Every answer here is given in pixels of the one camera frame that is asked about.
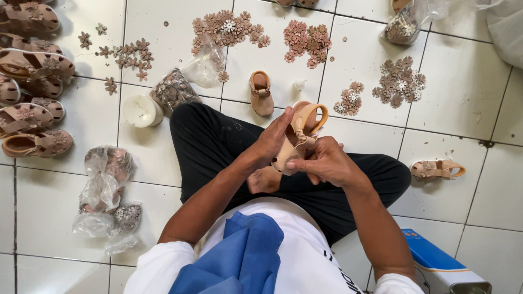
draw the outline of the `white t-shirt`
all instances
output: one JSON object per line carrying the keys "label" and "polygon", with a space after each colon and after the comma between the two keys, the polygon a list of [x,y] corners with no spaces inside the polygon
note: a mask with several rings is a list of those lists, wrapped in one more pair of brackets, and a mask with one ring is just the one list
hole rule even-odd
{"label": "white t-shirt", "polygon": [[[225,220],[236,211],[244,215],[264,213],[278,223],[285,235],[278,250],[280,268],[276,294],[362,293],[340,269],[325,235],[312,217],[298,205],[280,198],[257,198],[222,215],[209,230],[199,256],[223,239]],[[167,294],[180,269],[194,261],[194,250],[186,242],[158,244],[138,258],[136,271],[127,281],[124,294]],[[423,291],[405,276],[387,274],[378,280],[374,293],[423,294]]]}

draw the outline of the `white tile floor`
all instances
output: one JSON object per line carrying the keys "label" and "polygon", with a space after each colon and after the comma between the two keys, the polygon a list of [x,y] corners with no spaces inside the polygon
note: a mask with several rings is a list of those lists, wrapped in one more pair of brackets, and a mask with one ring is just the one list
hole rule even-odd
{"label": "white tile floor", "polygon": [[[412,228],[494,286],[494,293],[519,293],[523,282],[523,205],[519,166],[523,164],[523,70],[504,63],[494,51],[482,13],[452,6],[449,18],[426,24],[411,47],[378,38],[392,18],[388,0],[320,0],[313,9],[282,8],[264,0],[55,0],[51,6],[62,22],[52,41],[62,46],[77,67],[60,101],[67,115],[59,127],[75,140],[73,148],[54,159],[14,161],[0,154],[0,292],[122,293],[137,257],[153,246],[167,219],[181,206],[181,176],[170,140],[168,117],[157,127],[135,129],[121,115],[128,97],[148,87],[171,67],[183,66],[194,34],[191,22],[207,13],[233,9],[251,13],[270,35],[269,47],[243,42],[228,49],[230,80],[223,87],[195,90],[205,104],[222,113],[266,127],[282,107],[306,99],[329,109],[351,81],[364,83],[363,106],[354,117],[331,111],[323,135],[345,144],[346,152],[383,153],[406,165],[421,159],[454,160],[467,173],[452,181],[412,183],[389,209],[402,228]],[[288,21],[326,24],[335,61],[314,70],[307,57],[284,61],[282,31]],[[108,27],[98,36],[98,22]],[[92,35],[91,50],[79,48],[76,36]],[[95,56],[99,46],[121,46],[145,37],[155,61],[149,80],[119,70],[114,58]],[[398,109],[371,96],[379,66],[386,59],[410,55],[427,76],[421,101]],[[270,118],[254,114],[247,80],[254,70],[271,77],[278,108]],[[119,93],[109,96],[104,78],[112,76]],[[308,80],[297,93],[292,83]],[[479,140],[493,141],[487,149]],[[103,254],[105,240],[86,240],[71,233],[78,195],[86,182],[87,150],[112,144],[130,151],[138,171],[123,202],[140,200],[144,214],[138,252],[112,258]],[[362,288],[373,291],[370,262],[357,233],[333,246],[343,270]]]}

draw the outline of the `foot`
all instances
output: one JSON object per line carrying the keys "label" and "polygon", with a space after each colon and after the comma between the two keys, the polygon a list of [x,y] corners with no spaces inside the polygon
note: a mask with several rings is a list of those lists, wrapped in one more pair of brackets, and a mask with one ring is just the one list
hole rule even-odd
{"label": "foot", "polygon": [[280,188],[281,174],[274,167],[267,166],[253,172],[247,178],[249,192],[256,193],[274,193]]}

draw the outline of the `children's sandal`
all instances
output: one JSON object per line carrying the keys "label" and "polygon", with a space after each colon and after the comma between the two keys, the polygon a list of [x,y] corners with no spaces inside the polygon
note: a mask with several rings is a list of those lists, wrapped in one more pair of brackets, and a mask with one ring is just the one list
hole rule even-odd
{"label": "children's sandal", "polygon": [[263,71],[256,71],[249,80],[251,86],[251,106],[259,116],[270,116],[274,112],[274,101],[270,94],[269,76]]}
{"label": "children's sandal", "polygon": [[[459,168],[459,171],[450,175],[453,168]],[[417,179],[431,179],[441,177],[443,179],[452,179],[465,174],[466,169],[451,160],[437,161],[418,161],[411,167],[411,174]]]}
{"label": "children's sandal", "polygon": [[0,49],[15,48],[29,52],[48,52],[63,55],[62,49],[49,41],[27,39],[18,35],[0,32]]}
{"label": "children's sandal", "polygon": [[19,80],[18,86],[33,96],[57,98],[63,90],[62,80],[56,77]]}
{"label": "children's sandal", "polygon": [[[322,110],[322,118],[316,121],[316,110]],[[287,162],[292,159],[304,159],[307,148],[314,146],[323,124],[327,121],[327,107],[321,104],[312,104],[308,101],[297,102],[294,107],[294,116],[291,124],[285,131],[283,145],[272,159],[272,166],[280,173],[290,176]]]}
{"label": "children's sandal", "polygon": [[17,131],[29,131],[53,124],[53,115],[44,107],[20,103],[0,109],[0,138]]}
{"label": "children's sandal", "polygon": [[398,14],[410,1],[412,0],[392,0],[392,10],[395,14]]}
{"label": "children's sandal", "polygon": [[0,103],[5,105],[13,105],[20,100],[20,88],[18,83],[0,73]]}
{"label": "children's sandal", "polygon": [[74,74],[74,64],[56,53],[0,50],[0,72],[14,78],[66,78]]}
{"label": "children's sandal", "polygon": [[36,2],[8,4],[1,8],[0,27],[13,31],[52,32],[60,27],[58,16],[46,4]]}
{"label": "children's sandal", "polygon": [[41,130],[18,133],[4,139],[2,150],[9,157],[38,156],[50,158],[65,152],[73,144],[73,137],[63,130]]}
{"label": "children's sandal", "polygon": [[33,97],[24,90],[21,91],[21,96],[23,102],[40,105],[47,109],[53,115],[53,123],[61,121],[65,116],[65,108],[56,100],[44,97]]}
{"label": "children's sandal", "polygon": [[276,2],[281,6],[287,7],[291,6],[294,3],[294,0],[276,0]]}
{"label": "children's sandal", "polygon": [[305,7],[311,7],[312,5],[318,3],[319,0],[298,0],[301,5]]}

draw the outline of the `black pants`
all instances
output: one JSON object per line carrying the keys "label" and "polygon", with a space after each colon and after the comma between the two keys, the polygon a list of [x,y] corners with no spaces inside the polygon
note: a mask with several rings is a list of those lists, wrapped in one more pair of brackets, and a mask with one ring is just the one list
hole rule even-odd
{"label": "black pants", "polygon": [[[182,203],[229,166],[263,130],[200,103],[178,106],[170,118],[170,131],[181,169]],[[390,156],[348,155],[369,177],[385,207],[393,204],[411,183],[410,170]],[[244,182],[224,212],[265,196],[287,199],[303,208],[318,223],[329,246],[356,230],[343,190],[330,183],[314,186],[303,172],[282,176],[280,189],[273,194],[251,194]]]}

